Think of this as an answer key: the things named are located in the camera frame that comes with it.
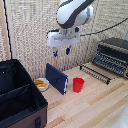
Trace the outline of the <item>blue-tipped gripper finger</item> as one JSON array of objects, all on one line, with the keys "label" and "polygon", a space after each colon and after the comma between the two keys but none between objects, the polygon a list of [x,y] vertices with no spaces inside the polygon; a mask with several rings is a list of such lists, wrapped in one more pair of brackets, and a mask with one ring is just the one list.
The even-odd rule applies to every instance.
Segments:
[{"label": "blue-tipped gripper finger", "polygon": [[58,56],[58,50],[54,50],[53,54],[54,54],[54,57],[57,57]]},{"label": "blue-tipped gripper finger", "polygon": [[66,49],[66,55],[69,55],[69,54],[70,54],[70,49],[71,49],[71,48],[67,48],[67,49]]}]

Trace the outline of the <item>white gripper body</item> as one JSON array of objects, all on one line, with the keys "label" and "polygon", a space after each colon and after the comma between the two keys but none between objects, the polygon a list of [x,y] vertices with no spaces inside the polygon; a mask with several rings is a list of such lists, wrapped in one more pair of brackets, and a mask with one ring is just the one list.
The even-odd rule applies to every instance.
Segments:
[{"label": "white gripper body", "polygon": [[47,33],[47,46],[51,48],[73,45],[79,42],[79,28],[56,29]]}]

